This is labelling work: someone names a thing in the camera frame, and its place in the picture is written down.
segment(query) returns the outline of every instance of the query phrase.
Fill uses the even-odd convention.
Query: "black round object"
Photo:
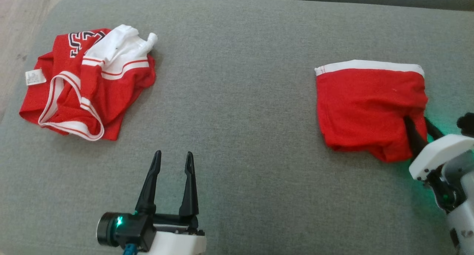
[[[106,212],[97,224],[96,238],[100,245],[119,246],[114,239],[115,229],[117,228],[117,218],[121,216],[118,212]]]

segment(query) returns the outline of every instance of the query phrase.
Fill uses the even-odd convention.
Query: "green led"
[[[123,224],[123,217],[119,216],[119,217],[117,217],[117,227],[121,224]]]

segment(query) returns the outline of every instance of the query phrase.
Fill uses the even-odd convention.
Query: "white garment tag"
[[[41,84],[46,82],[46,78],[43,75],[43,71],[40,69],[28,71],[25,73],[27,79],[27,86]]]

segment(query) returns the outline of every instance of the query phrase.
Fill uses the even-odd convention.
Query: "blue cable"
[[[123,250],[123,255],[138,255],[137,245],[127,244]]]

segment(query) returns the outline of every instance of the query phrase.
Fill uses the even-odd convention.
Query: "wooden floor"
[[[48,12],[61,0],[0,0],[0,122]]]

